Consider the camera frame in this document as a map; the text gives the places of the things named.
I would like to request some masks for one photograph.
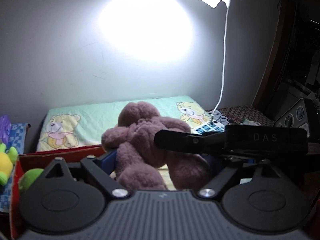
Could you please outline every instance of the teddy bear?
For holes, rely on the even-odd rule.
[[[196,102],[178,102],[177,107],[183,115],[181,120],[185,121],[189,126],[195,128],[210,120],[204,109]]]
[[[184,121],[160,116],[153,105],[131,102],[121,111],[118,125],[103,133],[104,150],[117,148],[116,180],[129,192],[166,190],[157,170],[165,164],[178,190],[198,191],[212,178],[209,164],[201,156],[157,148],[154,136],[163,129],[190,132]]]
[[[77,114],[54,115],[45,126],[45,133],[41,135],[39,143],[41,149],[68,149],[78,146],[78,139],[73,134],[80,116]]]

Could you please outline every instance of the red box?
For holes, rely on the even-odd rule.
[[[25,230],[23,220],[19,213],[19,188],[18,182],[23,174],[34,168],[44,169],[55,157],[61,156],[66,162],[79,162],[88,155],[99,157],[105,151],[101,145],[79,147],[76,149],[54,150],[47,152],[38,152],[20,155],[14,168],[14,177],[12,185],[11,203],[10,203],[10,232],[11,238],[18,238]]]

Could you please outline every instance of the purple toy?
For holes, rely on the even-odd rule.
[[[8,144],[11,123],[9,117],[5,114],[0,116],[0,143]]]

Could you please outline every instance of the white lamp cord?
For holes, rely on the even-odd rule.
[[[225,68],[225,65],[226,65],[226,36],[227,36],[227,26],[228,26],[228,14],[229,14],[229,7],[227,7],[227,13],[226,13],[226,24],[225,24],[225,28],[224,28],[224,39],[223,39],[223,66],[222,66],[222,85],[221,85],[221,91],[220,91],[220,98],[219,98],[219,101],[218,103],[216,104],[215,108],[213,109],[212,111],[212,114],[211,114],[211,121],[213,120],[213,115],[214,115],[214,112],[217,110],[220,102],[221,102],[221,99],[222,99],[222,94],[223,94],[223,87],[224,87],[224,68]]]

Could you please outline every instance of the metal screw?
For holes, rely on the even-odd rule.
[[[201,197],[213,197],[216,192],[211,188],[204,188],[199,191]]]
[[[129,192],[124,188],[116,188],[112,191],[112,195],[115,197],[125,197]]]

